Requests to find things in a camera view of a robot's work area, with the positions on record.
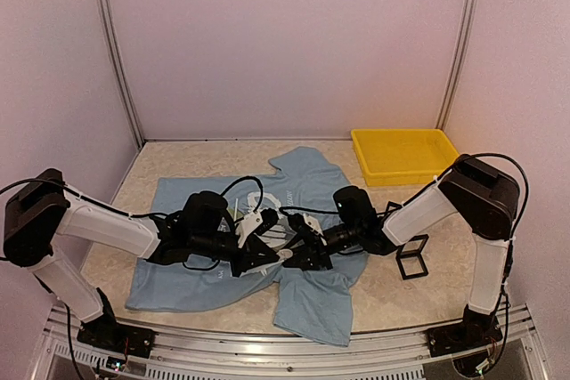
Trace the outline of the left aluminium corner post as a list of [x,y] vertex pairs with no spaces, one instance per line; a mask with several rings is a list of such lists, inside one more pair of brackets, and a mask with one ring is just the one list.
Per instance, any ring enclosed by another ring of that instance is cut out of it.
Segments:
[[110,0],[96,0],[102,22],[102,32],[107,45],[110,64],[117,83],[119,98],[126,114],[126,121],[133,137],[135,147],[140,151],[146,139],[143,134],[141,121],[138,117],[134,99],[126,77],[126,71],[119,48],[117,31],[115,29]]

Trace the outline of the black brooch display box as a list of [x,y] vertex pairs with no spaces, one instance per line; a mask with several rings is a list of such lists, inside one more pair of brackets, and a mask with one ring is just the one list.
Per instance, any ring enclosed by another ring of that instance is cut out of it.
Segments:
[[396,203],[396,202],[394,202],[394,201],[388,201],[388,202],[387,202],[387,205],[386,205],[386,207],[385,207],[385,209],[384,209],[384,211],[383,211],[383,215],[391,214],[391,213],[393,213],[393,212],[395,212],[395,211],[397,211],[397,210],[399,210],[399,209],[401,209],[401,208],[402,208],[402,205],[401,205],[401,204]]

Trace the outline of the right aluminium corner post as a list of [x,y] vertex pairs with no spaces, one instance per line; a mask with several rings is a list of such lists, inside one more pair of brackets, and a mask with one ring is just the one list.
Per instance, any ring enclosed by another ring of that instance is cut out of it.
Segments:
[[444,89],[444,97],[436,120],[436,129],[444,131],[449,123],[452,105],[458,90],[461,72],[468,53],[477,0],[464,0],[460,16],[459,31],[453,51],[452,64]]

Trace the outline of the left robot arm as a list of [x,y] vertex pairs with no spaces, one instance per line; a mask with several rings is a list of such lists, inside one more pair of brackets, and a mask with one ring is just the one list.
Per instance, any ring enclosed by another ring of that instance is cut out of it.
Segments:
[[115,247],[159,265],[201,255],[228,262],[235,277],[284,260],[261,239],[278,221],[275,210],[255,207],[234,221],[226,199],[213,191],[190,195],[176,213],[129,214],[67,186],[57,169],[6,189],[13,187],[18,192],[4,209],[4,258],[30,271],[67,305],[80,321],[77,339],[83,344],[113,352],[148,352],[155,334],[117,321],[107,296],[56,248],[57,235]]

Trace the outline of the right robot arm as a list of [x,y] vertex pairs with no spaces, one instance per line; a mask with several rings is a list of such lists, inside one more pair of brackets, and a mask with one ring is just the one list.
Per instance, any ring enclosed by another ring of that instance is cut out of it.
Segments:
[[354,185],[333,195],[340,223],[318,231],[293,207],[285,207],[295,232],[287,248],[287,268],[302,271],[330,269],[331,256],[361,247],[372,255],[390,255],[453,216],[470,228],[476,260],[468,302],[460,322],[436,327],[428,338],[433,348],[453,351],[487,343],[496,328],[496,312],[506,297],[505,284],[513,259],[514,239],[530,196],[526,177],[517,181],[485,163],[487,154],[463,154],[418,193],[402,204],[390,204],[383,213],[373,207],[368,193]]

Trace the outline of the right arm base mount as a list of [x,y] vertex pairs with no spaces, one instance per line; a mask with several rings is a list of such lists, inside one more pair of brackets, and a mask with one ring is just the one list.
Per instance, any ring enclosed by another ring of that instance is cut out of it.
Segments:
[[460,322],[429,328],[426,337],[430,356],[434,358],[499,342],[503,334],[498,326],[481,331],[478,327],[468,329]]

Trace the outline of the black box with orange brooch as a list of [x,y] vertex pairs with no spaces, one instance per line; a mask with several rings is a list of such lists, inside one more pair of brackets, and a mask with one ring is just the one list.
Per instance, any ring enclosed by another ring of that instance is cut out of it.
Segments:
[[398,248],[395,260],[402,280],[425,278],[428,275],[428,267],[423,257],[428,240],[428,234],[421,234]]

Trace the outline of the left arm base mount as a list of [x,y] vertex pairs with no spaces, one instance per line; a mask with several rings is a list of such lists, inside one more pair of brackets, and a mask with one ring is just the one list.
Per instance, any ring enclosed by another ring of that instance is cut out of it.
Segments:
[[98,349],[121,353],[127,357],[135,356],[148,359],[154,345],[156,333],[148,328],[117,324],[115,327],[83,326],[79,329],[77,340]]

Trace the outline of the yellow plastic tray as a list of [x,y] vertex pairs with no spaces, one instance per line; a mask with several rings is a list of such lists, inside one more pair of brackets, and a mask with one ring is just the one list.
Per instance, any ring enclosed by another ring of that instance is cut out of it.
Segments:
[[460,155],[437,129],[354,129],[351,138],[369,187],[427,184]]

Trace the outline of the light blue printed t-shirt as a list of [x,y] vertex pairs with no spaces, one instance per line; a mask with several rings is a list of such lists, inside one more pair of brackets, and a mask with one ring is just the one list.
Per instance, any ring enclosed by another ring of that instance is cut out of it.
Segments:
[[[349,181],[341,168],[322,153],[298,147],[269,161],[274,174],[260,176],[260,183],[234,185],[233,178],[161,178],[152,211],[172,213],[183,208],[188,197],[202,190],[223,193],[231,213],[244,215],[256,206],[279,209],[301,206],[316,210],[324,228],[338,224],[331,215],[333,194]],[[334,255],[329,271],[301,271],[274,265],[263,272],[231,274],[230,265],[218,267],[204,256],[193,255],[186,264],[161,266],[139,260],[134,270],[126,307],[137,311],[201,312],[236,303],[271,284],[279,286],[279,302],[273,324],[320,344],[348,346],[353,325],[350,287],[361,276],[367,256]]]

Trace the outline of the aluminium corner post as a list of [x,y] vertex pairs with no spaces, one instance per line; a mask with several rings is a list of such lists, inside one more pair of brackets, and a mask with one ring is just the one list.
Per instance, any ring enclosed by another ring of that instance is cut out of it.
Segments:
[[126,121],[133,137],[135,147],[140,151],[146,139],[143,134],[141,121],[138,117],[134,99],[126,77],[126,71],[119,48],[117,31],[115,29],[110,0],[96,0],[102,22],[102,32],[107,45],[110,64],[117,83],[119,98],[126,114]]
[[436,129],[444,131],[449,123],[452,105],[458,90],[461,72],[468,53],[477,0],[464,0],[460,16],[459,31],[453,51],[452,64],[444,89],[444,97],[436,120]]

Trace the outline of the aluminium front rail frame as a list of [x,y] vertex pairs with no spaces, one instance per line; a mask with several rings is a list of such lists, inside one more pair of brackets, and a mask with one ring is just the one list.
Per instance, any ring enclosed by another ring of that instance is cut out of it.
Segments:
[[357,333],[346,348],[294,336],[241,335],[183,327],[155,328],[149,358],[129,357],[114,371],[114,354],[67,339],[78,322],[52,308],[35,349],[29,379],[91,379],[99,369],[113,379],[437,379],[458,375],[462,354],[431,356],[428,326]]

